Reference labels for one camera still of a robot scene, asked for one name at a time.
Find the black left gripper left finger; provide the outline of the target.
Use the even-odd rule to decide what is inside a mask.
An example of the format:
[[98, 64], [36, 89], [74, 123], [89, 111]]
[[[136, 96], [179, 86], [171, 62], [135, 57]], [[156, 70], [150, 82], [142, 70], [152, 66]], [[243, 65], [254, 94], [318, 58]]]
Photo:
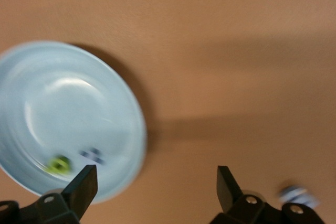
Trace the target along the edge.
[[97, 191], [97, 167], [87, 165], [64, 189], [48, 191], [29, 206], [1, 201], [1, 223], [79, 223]]

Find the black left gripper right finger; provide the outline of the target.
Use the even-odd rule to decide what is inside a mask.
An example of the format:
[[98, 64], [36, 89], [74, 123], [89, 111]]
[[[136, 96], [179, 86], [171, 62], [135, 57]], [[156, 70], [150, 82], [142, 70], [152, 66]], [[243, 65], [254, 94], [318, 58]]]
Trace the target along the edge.
[[211, 223], [315, 223], [324, 224], [308, 206], [286, 203], [276, 209], [253, 194], [241, 190], [227, 166], [217, 167], [216, 192], [222, 208]]

